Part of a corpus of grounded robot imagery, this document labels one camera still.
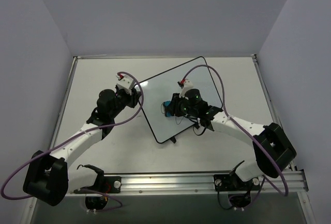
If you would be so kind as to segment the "blue bone-shaped eraser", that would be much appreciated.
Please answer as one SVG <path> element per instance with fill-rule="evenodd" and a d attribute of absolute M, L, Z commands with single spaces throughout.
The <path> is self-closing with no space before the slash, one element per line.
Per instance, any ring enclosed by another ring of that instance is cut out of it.
<path fill-rule="evenodd" d="M 171 117 L 171 116 L 173 116 L 171 101 L 165 101 L 165 102 L 163 102 L 162 106 L 163 106 L 163 109 L 164 109 L 164 115 L 165 115 L 165 117 Z"/>

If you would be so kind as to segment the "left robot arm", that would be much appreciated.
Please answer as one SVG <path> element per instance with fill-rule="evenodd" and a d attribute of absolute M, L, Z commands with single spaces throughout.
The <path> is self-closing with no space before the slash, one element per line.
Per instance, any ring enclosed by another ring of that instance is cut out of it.
<path fill-rule="evenodd" d="M 69 174 L 70 166 L 92 145 L 103 140 L 117 126 L 114 119 L 125 108 L 142 104 L 143 93 L 135 88 L 125 91 L 105 89 L 99 93 L 97 106 L 81 129 L 61 145 L 32 156 L 23 191 L 50 206 L 58 205 L 66 193 L 104 188 L 103 170 L 86 165 L 79 173 Z"/>

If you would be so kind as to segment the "white whiteboard black frame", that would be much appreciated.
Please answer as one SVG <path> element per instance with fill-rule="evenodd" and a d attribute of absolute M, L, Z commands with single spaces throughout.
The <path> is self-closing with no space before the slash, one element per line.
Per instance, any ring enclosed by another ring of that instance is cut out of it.
<path fill-rule="evenodd" d="M 171 137 L 190 128 L 195 121 L 184 117 L 165 117 L 163 102 L 170 101 L 174 93 L 180 93 L 178 82 L 188 79 L 193 89 L 198 89 L 204 101 L 209 105 L 223 109 L 221 96 L 206 59 L 202 56 L 168 69 L 141 82 L 144 94 L 143 114 L 157 143 L 163 144 Z"/>

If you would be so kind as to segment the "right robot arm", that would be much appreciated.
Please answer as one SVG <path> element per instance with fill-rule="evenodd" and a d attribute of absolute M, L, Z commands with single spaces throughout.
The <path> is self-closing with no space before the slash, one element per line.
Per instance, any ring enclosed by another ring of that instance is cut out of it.
<path fill-rule="evenodd" d="M 253 147 L 254 159 L 240 162 L 232 169 L 229 178 L 235 189 L 242 189 L 258 176 L 279 177 L 296 157 L 296 150 L 280 125 L 256 124 L 231 116 L 204 101 L 198 89 L 190 89 L 184 97 L 174 93 L 162 105 L 166 117 L 187 118 L 204 129 L 224 133 Z"/>

